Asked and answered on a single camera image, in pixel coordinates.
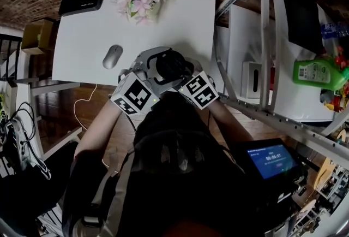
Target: metal shelf frame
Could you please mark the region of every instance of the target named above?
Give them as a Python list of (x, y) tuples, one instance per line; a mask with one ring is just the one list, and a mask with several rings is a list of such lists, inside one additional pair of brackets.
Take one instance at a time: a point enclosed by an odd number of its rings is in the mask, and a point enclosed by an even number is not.
[[(224, 15), (236, 0), (224, 0), (215, 12), (216, 20)], [(322, 131), (315, 131), (314, 128), (305, 124), (289, 120), (288, 118), (275, 114), (274, 105), (277, 98), (277, 84), (280, 67), (281, 50), (285, 42), (285, 34), (288, 33), (286, 10), (284, 0), (274, 0), (275, 25), (276, 25), (276, 64), (275, 64), (275, 85), (271, 105), (268, 105), (269, 85), (270, 85), (270, 46), (267, 38), (267, 28), (269, 25), (269, 0), (261, 0), (261, 42), (262, 42), (262, 86), (260, 104), (250, 104), (237, 99), (232, 82), (224, 68), (219, 50), (213, 47), (219, 72), (222, 76), (224, 86), (228, 96), (221, 94), (221, 101), (234, 109), (242, 112), (246, 116), (257, 119), (270, 127), (277, 129), (295, 140), (305, 144), (311, 149), (329, 157), (337, 164), (349, 170), (349, 149), (340, 143), (328, 138), (328, 135), (338, 129), (349, 117), (349, 107), (340, 113), (333, 122)]]

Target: computer mouse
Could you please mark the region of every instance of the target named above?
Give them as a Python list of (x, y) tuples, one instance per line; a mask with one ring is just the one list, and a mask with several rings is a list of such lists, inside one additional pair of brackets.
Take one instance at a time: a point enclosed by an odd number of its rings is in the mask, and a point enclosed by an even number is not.
[(112, 69), (121, 57), (123, 49), (119, 45), (112, 45), (103, 59), (103, 67)]

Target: green bottle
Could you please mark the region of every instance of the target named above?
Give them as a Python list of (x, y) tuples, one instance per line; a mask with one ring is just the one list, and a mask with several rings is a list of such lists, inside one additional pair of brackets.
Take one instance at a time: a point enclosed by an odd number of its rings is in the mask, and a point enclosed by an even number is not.
[(293, 82), (305, 86), (316, 86), (336, 91), (349, 79), (349, 67), (339, 70), (328, 60), (295, 61)]

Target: black shirt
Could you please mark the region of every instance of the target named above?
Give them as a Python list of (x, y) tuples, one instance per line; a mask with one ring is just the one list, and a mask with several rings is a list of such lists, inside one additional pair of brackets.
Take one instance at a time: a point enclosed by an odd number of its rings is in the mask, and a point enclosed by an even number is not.
[[(244, 174), (191, 105), (168, 109), (158, 104), (137, 130), (135, 160), (117, 236), (162, 236), (181, 220), (204, 224), (224, 235), (243, 234), (251, 221)], [(169, 154), (165, 159), (161, 156), (164, 151)], [(105, 173), (98, 154), (85, 151), (78, 155), (64, 198), (65, 236), (71, 235), (75, 222), (88, 211)], [(105, 186), (100, 207), (103, 219), (117, 180), (112, 177)]]

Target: tablet screen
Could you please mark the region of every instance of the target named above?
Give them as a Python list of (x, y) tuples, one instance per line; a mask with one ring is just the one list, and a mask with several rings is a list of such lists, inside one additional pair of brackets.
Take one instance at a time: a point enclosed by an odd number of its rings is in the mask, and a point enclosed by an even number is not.
[(283, 145), (247, 150), (264, 179), (276, 176), (297, 166)]

